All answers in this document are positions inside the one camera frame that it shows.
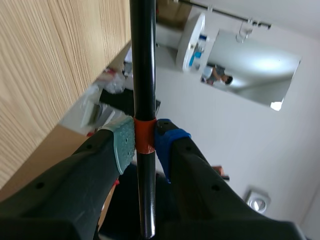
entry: ceiling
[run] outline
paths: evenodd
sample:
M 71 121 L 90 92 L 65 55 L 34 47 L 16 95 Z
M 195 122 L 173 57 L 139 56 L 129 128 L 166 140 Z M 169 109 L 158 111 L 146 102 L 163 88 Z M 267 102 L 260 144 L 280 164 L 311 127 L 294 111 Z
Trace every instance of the ceiling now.
M 195 0 L 219 10 L 269 22 L 320 40 L 318 0 Z
M 301 57 L 248 38 L 236 41 L 236 35 L 220 30 L 208 63 L 225 68 L 233 76 L 233 90 L 291 80 Z

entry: mirror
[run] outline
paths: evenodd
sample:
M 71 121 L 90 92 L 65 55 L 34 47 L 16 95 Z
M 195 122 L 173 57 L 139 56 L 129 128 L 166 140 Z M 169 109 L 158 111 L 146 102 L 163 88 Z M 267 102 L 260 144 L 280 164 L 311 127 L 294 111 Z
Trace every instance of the mirror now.
M 220 30 L 200 81 L 279 111 L 301 57 Z

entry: black pole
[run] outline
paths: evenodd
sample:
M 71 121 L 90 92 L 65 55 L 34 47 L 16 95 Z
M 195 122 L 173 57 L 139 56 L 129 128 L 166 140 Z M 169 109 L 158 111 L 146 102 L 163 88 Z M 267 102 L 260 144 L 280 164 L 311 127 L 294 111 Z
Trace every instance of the black pole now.
M 242 17 L 242 16 L 237 16 L 237 15 L 234 15 L 234 14 L 231 14 L 231 13 L 228 13 L 228 12 L 225 12 L 225 11 L 221 11 L 221 10 L 218 10 L 218 9 L 215 9 L 215 8 L 210 8 L 206 5 L 202 5 L 202 4 L 199 4 L 199 3 L 195 3 L 195 2 L 192 2 L 192 1 L 187 1 L 187 0 L 179 0 L 179 2 L 181 3 L 184 3 L 184 4 L 187 4 L 187 5 L 191 5 L 191 6 L 196 6 L 198 8 L 202 8 L 202 9 L 206 9 L 206 10 L 211 10 L 212 12 L 214 13 L 217 13 L 217 14 L 221 14 L 221 15 L 224 15 L 224 16 L 227 16 L 229 18 L 233 18 L 233 19 L 236 19 L 236 20 L 239 20 L 239 21 L 243 21 L 243 22 L 249 22 L 251 21 L 251 19 L 248 19 L 248 18 L 245 18 L 245 17 Z M 271 24 L 269 23 L 265 23 L 265 22 L 262 22 L 262 21 L 252 21 L 252 25 L 253 26 L 264 26 L 264 27 L 267 27 L 268 29 L 271 28 Z
M 131 46 L 135 118 L 156 118 L 155 0 L 130 0 Z M 155 235 L 155 153 L 137 152 L 140 231 L 145 239 Z

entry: curtain rod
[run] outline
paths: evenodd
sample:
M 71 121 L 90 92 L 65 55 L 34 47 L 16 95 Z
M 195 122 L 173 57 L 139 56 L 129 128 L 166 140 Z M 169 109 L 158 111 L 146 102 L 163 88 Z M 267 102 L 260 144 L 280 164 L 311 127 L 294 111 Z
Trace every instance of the curtain rod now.
M 221 15 L 227 16 L 229 18 L 233 18 L 233 19 L 237 19 L 237 20 L 240 20 L 240 21 L 243 21 L 243 22 L 247 22 L 249 24 L 252 24 L 253 26 L 258 26 L 258 27 L 263 26 L 263 27 L 266 27 L 268 29 L 271 28 L 271 24 L 269 24 L 269 23 L 266 23 L 266 22 L 263 22 L 263 21 L 256 21 L 256 20 L 245 18 L 245 17 L 233 15 L 231 13 L 215 9 L 213 7 L 209 7 L 209 6 L 205 6 L 205 5 L 202 5 L 202 4 L 198 4 L 198 3 L 195 3 L 195 2 L 192 2 L 192 1 L 178 0 L 178 2 L 183 3 L 183 4 L 187 4 L 187 5 L 191 5 L 191 6 L 196 6 L 196 7 L 202 8 L 202 9 L 206 9 L 206 10 L 211 11 L 213 13 L 221 14 Z

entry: blue clamp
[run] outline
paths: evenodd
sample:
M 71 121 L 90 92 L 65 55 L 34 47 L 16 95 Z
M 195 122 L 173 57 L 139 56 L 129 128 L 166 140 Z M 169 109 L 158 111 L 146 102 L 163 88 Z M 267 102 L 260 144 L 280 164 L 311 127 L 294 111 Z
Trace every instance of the blue clamp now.
M 159 119 L 158 121 L 171 122 L 169 119 Z M 168 183 L 171 183 L 170 182 L 171 146 L 175 140 L 178 140 L 181 138 L 191 138 L 191 135 L 190 133 L 186 132 L 181 128 L 168 130 L 163 135 L 160 135 L 157 131 L 157 128 L 155 128 L 155 133 L 154 133 L 155 152 L 160 160 L 160 163 L 162 165 L 162 168 Z

